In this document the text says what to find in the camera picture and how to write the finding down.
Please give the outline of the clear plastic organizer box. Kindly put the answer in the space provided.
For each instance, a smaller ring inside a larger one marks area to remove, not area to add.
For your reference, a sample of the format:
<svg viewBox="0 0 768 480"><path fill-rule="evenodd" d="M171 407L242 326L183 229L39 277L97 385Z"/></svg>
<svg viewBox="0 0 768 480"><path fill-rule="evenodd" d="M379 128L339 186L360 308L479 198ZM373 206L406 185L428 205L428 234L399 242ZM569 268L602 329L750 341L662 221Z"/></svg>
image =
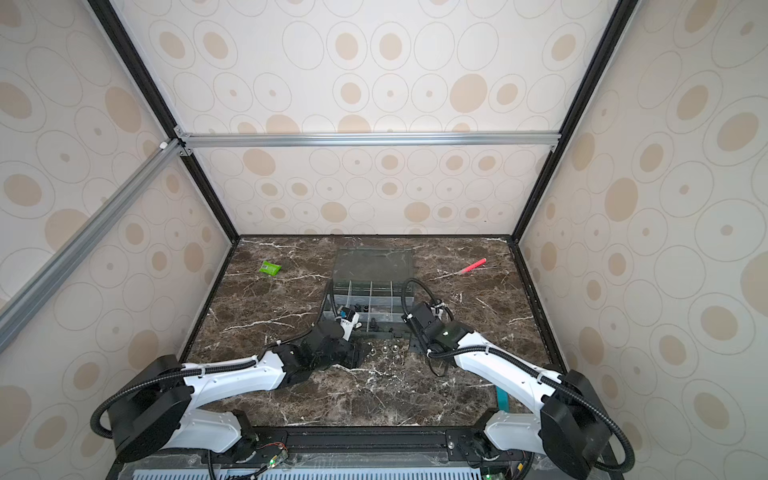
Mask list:
<svg viewBox="0 0 768 480"><path fill-rule="evenodd" d="M359 315L356 336L371 339L409 338L402 320L402 299L410 307L414 286L405 281L414 276L410 249L344 248L335 257L331 280L323 301L322 318L332 320L348 307Z"/></svg>

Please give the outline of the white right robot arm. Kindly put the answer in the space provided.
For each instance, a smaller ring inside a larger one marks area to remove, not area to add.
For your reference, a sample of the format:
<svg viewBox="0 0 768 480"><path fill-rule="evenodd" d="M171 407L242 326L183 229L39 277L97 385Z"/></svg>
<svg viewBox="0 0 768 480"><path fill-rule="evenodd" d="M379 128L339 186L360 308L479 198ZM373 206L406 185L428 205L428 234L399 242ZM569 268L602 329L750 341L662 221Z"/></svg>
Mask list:
<svg viewBox="0 0 768 480"><path fill-rule="evenodd" d="M464 323L442 321L439 309L422 302L403 314L425 356L491 382L530 411L491 414L482 433L495 449L543 454L574 479L594 469L622 473L634 466L628 438L583 375L531 364Z"/></svg>

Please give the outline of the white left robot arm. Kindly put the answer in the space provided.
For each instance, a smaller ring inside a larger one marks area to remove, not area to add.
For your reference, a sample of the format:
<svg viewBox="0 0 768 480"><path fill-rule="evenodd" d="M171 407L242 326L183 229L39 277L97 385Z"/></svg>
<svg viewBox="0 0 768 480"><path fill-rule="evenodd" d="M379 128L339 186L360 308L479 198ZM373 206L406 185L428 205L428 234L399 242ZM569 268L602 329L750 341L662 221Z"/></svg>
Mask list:
<svg viewBox="0 0 768 480"><path fill-rule="evenodd" d="M206 405L250 392L273 391L340 365L360 367L371 346L352 339L357 322L322 321L259 355L197 364L156 358L92 414L94 434L112 440L117 459L134 462L163 449L207 449L243 460L255 435L243 413Z"/></svg>

